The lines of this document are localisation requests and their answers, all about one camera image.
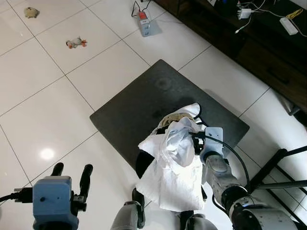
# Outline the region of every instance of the white power strip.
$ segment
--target white power strip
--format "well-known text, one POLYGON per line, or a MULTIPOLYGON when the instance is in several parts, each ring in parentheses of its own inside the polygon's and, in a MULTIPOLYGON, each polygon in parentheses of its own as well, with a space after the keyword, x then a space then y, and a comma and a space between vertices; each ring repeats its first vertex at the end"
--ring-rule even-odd
POLYGON ((295 28, 295 26, 290 22, 287 18, 281 18, 280 23, 283 25, 283 27, 286 29, 289 35, 295 35, 298 33, 298 30, 295 28))

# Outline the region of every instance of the plush toy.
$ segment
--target plush toy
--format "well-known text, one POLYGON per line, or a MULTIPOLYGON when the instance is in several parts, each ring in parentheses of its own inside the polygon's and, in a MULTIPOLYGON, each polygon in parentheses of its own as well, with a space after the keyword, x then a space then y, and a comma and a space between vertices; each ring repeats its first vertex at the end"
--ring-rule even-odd
POLYGON ((26 18, 36 18, 39 14, 39 11, 33 7, 25 8, 24 15, 26 18))
POLYGON ((83 47, 85 47, 86 43, 87 43, 86 40, 82 40, 80 37, 77 37, 71 41, 67 41, 66 45, 68 46, 69 49, 71 49, 71 48, 76 48, 79 45, 82 45, 83 47))

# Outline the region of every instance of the red object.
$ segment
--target red object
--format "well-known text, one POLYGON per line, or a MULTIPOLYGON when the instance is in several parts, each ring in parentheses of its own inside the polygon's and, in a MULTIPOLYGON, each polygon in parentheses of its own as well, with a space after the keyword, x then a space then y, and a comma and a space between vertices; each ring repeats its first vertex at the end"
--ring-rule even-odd
POLYGON ((147 19, 147 16, 146 16, 145 12, 142 12, 142 11, 139 12, 139 17, 140 17, 141 20, 147 19))

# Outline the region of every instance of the white tile floor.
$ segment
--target white tile floor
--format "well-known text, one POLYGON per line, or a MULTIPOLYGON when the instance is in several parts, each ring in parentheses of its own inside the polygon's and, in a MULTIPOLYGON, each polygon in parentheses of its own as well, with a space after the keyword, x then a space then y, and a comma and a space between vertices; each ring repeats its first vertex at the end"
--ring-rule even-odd
MULTIPOLYGON (((277 149, 307 144, 306 128, 287 115, 281 98, 266 84, 154 2, 148 10, 153 35, 143 38, 130 17, 132 5, 133 0, 0 0, 0 196, 49 175, 57 161, 65 164, 64 174, 72 176, 78 191, 82 169, 91 163, 88 209, 79 214, 79 229, 97 229, 101 221, 109 229, 138 178, 89 115, 160 58, 250 125, 236 147, 250 177, 277 149), (40 10, 36 19, 24 17, 28 6, 40 10), (78 36, 88 46, 68 49, 65 42, 78 36)), ((228 159, 245 183, 237 159, 228 159)), ((306 162, 302 153, 280 166, 302 180, 307 178, 306 162)), ((272 171, 266 181, 287 179, 272 171)), ((205 190, 210 196, 207 184, 205 190)), ((305 194, 298 189, 275 193, 307 222, 305 194)), ((282 209, 266 191, 254 194, 282 209)), ((31 229, 31 207, 0 204, 0 229, 31 229)), ((153 203, 145 212, 146 230, 179 227, 175 215, 153 203)), ((232 229, 210 201, 200 212, 218 229, 232 229)))

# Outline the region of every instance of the white cable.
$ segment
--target white cable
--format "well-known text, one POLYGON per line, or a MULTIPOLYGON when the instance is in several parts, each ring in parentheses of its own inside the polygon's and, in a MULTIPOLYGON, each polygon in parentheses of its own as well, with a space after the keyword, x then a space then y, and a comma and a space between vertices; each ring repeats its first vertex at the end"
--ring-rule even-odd
POLYGON ((303 33, 300 31, 300 29, 299 29, 298 26, 293 22, 292 19, 289 19, 289 20, 292 22, 292 24, 296 27, 296 29, 299 31, 299 33, 300 33, 302 36, 307 37, 305 34, 303 34, 303 33))
POLYGON ((265 1, 266 1, 266 0, 264 0, 263 3, 262 3, 257 9, 255 9, 255 11, 256 11, 256 10, 259 10, 259 9, 263 6, 263 4, 265 3, 265 1))
MULTIPOLYGON (((258 11, 262 11, 262 12, 269 12, 270 14, 273 14, 273 15, 275 15, 276 17, 280 17, 280 18, 285 18, 285 17, 286 17, 286 16, 281 16, 281 15, 275 14, 275 13, 273 13, 272 11, 267 11, 267 10, 260 9, 261 6, 258 7, 258 6, 256 6, 256 4, 253 3, 253 2, 244 2, 244 4, 252 4, 254 7, 256 7, 256 9, 253 10, 253 12, 256 12, 256 10, 258 10, 258 11)), ((289 19, 289 20, 292 22, 292 24, 295 26, 295 28, 299 31, 299 33, 300 33, 302 36, 307 37, 307 35, 303 34, 303 33, 300 31, 300 29, 299 29, 298 26, 295 24, 295 22, 293 22, 292 19, 289 19)), ((238 33, 241 29, 243 29, 243 28, 241 27, 240 29, 236 30, 235 33, 237 34, 237 33, 238 33)))
POLYGON ((251 20, 251 15, 250 15, 250 17, 249 17, 248 23, 246 23, 245 25, 243 25, 243 26, 241 26, 239 29, 237 29, 237 30, 235 31, 235 34, 239 33, 240 30, 242 30, 243 28, 245 28, 245 27, 250 23, 250 20, 251 20))

